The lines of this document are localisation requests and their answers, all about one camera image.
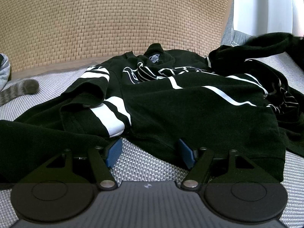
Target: striped tail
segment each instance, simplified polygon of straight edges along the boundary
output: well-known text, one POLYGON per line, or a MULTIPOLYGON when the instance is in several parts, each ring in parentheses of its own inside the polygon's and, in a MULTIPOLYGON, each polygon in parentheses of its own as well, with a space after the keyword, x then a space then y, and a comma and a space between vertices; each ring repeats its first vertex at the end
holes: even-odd
POLYGON ((36 94, 39 89, 39 83, 35 80, 21 81, 0 92, 0 106, 4 105, 14 98, 27 94, 36 94))

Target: white wall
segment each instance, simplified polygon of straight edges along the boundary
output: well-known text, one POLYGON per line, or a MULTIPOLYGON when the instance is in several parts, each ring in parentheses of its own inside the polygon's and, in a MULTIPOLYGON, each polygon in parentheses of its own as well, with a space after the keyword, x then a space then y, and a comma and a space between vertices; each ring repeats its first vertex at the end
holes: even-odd
POLYGON ((304 0, 292 2, 292 33, 295 36, 304 36, 304 0))
POLYGON ((267 32, 268 0, 234 0, 234 29, 258 36, 267 32))
POLYGON ((291 0, 268 0, 267 32, 292 33, 291 0))

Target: gray woven mat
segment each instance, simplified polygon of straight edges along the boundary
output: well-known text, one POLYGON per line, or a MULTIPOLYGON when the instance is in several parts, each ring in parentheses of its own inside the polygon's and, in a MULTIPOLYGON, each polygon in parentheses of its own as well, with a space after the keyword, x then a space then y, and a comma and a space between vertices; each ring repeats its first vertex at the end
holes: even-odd
MULTIPOLYGON (((304 93, 304 73, 286 54, 259 59, 281 71, 290 86, 304 93)), ((60 95, 72 82, 80 77, 85 69, 33 77, 40 83, 40 92, 33 96, 22 96, 0 107, 0 119, 14 120, 30 107, 60 95)), ((111 170, 118 183, 121 181, 163 181, 175 180, 178 183, 187 171, 161 161, 144 152, 127 140, 123 140, 123 153, 111 170)), ((284 181, 288 192, 288 204, 281 221, 289 228, 304 225, 304 159, 286 152, 284 181)), ((0 228, 7 228, 17 220, 10 203, 10 191, 0 192, 0 228)))

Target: sleeve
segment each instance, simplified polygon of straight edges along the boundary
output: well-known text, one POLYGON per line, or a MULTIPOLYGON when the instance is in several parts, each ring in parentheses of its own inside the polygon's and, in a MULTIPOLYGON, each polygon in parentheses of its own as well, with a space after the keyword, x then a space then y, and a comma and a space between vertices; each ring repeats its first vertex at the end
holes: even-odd
POLYGON ((245 45, 222 45, 208 55, 208 64, 219 75, 228 76, 248 71, 249 58, 260 58, 288 51, 295 44, 295 37, 290 33, 267 33, 252 38, 245 45))
POLYGON ((62 95, 73 97, 73 103, 100 105, 106 95, 110 73, 107 62, 91 66, 62 95))

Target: white stripe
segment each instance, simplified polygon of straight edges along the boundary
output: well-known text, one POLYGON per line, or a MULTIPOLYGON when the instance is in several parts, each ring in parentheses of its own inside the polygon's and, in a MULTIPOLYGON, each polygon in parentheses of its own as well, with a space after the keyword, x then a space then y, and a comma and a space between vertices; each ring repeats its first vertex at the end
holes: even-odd
POLYGON ((260 86, 259 84, 255 83, 253 81, 242 79, 242 78, 239 78, 239 77, 234 76, 234 75, 227 76, 227 78, 232 78, 232 79, 239 80, 239 81, 246 81, 246 82, 252 83, 254 85, 257 85, 258 87, 260 87, 260 88, 262 88, 264 90, 264 92, 265 92, 266 95, 268 95, 268 92, 267 92, 267 90, 264 87, 260 86))
MULTIPOLYGON (((130 67, 125 67, 124 69, 123 69, 123 71, 125 70, 125 69, 131 69, 130 67)), ((135 69, 135 70, 133 70, 133 69, 131 69, 133 72, 136 72, 137 71, 137 69, 135 69)))
POLYGON ((182 87, 178 86, 176 84, 175 79, 173 78, 173 76, 168 77, 169 81, 171 82, 171 85, 174 89, 183 89, 182 87))
POLYGON ((273 95, 277 92, 277 90, 275 89, 275 84, 272 83, 272 87, 273 87, 273 92, 271 92, 269 95, 273 95))
POLYGON ((287 102, 287 101, 285 101, 285 103, 291 103, 291 104, 294 104, 294 105, 298 104, 298 103, 295 103, 295 102, 287 102))
POLYGON ((146 79, 145 77, 143 77, 139 71, 138 71, 138 76, 139 76, 139 78, 141 77, 140 79, 145 79, 146 81, 150 81, 150 80, 146 79))
POLYGON ((280 113, 280 109, 279 109, 279 108, 275 107, 273 104, 270 104, 270 105, 269 105, 269 107, 270 107, 270 106, 274 107, 274 108, 275 108, 275 111, 277 111, 277 110, 278 110, 278 111, 279 111, 279 113, 280 113))
POLYGON ((232 98, 230 98, 226 93, 222 92, 220 89, 216 88, 216 87, 211 87, 211 86, 204 86, 212 91, 214 91, 216 94, 218 94, 219 96, 221 96, 223 99, 225 99, 226 101, 228 101, 230 104, 232 105, 244 105, 244 104, 250 104, 251 106, 256 106, 252 103, 250 103, 249 101, 246 102, 236 102, 235 100, 233 100, 232 98))
POLYGON ((219 76, 218 74, 214 74, 214 73, 209 73, 209 72, 204 72, 204 71, 201 71, 201 73, 206 73, 206 74, 213 74, 213 75, 217 75, 217 76, 219 76))
POLYGON ((149 77, 151 77, 151 78, 157 80, 157 78, 151 76, 150 74, 148 74, 147 72, 145 72, 145 71, 142 69, 143 63, 139 62, 137 65, 139 66, 139 69, 140 69, 141 71, 143 71, 147 76, 149 76, 149 77))
POLYGON ((190 67, 190 66, 185 66, 185 67, 175 67, 175 69, 184 69, 186 72, 189 72, 189 71, 187 70, 187 68, 191 68, 191 69, 196 69, 196 70, 202 71, 202 69, 195 68, 195 67, 190 67))
POLYGON ((121 135, 123 133, 125 124, 117 119, 114 112, 112 112, 105 104, 101 104, 96 108, 92 108, 91 111, 93 111, 93 113, 106 127, 110 138, 121 135))
POLYGON ((131 76, 130 76, 130 73, 129 73, 128 71, 126 71, 126 70, 123 70, 123 72, 128 73, 128 75, 129 75, 129 77, 130 77, 130 80, 132 81, 131 76))
POLYGON ((168 69, 168 68, 163 68, 163 69, 159 70, 158 72, 159 72, 161 75, 164 75, 165 77, 169 77, 168 75, 166 75, 166 74, 164 74, 164 73, 161 73, 161 71, 163 71, 163 70, 165 70, 165 69, 170 70, 170 71, 171 71, 171 74, 172 74, 172 75, 175 75, 175 73, 173 72, 173 69, 168 69))
POLYGON ((152 71, 151 71, 147 66, 145 66, 145 68, 148 69, 148 71, 149 71, 151 74, 153 74, 152 71))
POLYGON ((252 79, 254 79, 262 87, 261 83, 259 83, 259 81, 257 80, 257 78, 255 78, 251 74, 246 74, 246 75, 250 76, 252 79))
POLYGON ((102 74, 102 73, 92 73, 92 72, 85 72, 83 75, 80 76, 80 78, 100 78, 104 77, 109 81, 110 76, 108 74, 102 74))
POLYGON ((207 61, 208 61, 208 66, 211 68, 211 62, 209 60, 209 57, 207 57, 207 61))
POLYGON ((125 115, 129 119, 130 125, 132 125, 131 116, 126 111, 124 100, 122 98, 112 96, 112 97, 109 97, 108 99, 105 99, 105 101, 108 101, 108 102, 112 103, 113 105, 115 105, 117 107, 118 112, 125 115))
MULTIPOLYGON (((87 71, 93 70, 93 68, 96 68, 96 66, 88 67, 87 71)), ((110 74, 109 71, 104 67, 99 67, 98 69, 94 69, 94 71, 101 71, 101 72, 106 72, 107 74, 110 74)))

